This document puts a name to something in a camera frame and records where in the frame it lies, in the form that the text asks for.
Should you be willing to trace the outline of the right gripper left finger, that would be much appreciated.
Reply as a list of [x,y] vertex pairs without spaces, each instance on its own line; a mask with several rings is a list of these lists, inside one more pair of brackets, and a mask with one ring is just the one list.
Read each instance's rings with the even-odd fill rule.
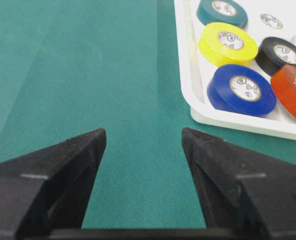
[[79,229],[105,147],[99,128],[0,163],[0,240]]

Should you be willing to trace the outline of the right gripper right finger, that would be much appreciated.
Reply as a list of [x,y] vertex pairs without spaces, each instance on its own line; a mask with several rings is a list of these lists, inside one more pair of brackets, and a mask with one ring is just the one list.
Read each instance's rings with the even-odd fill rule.
[[182,147],[208,227],[296,240],[296,165],[184,128]]

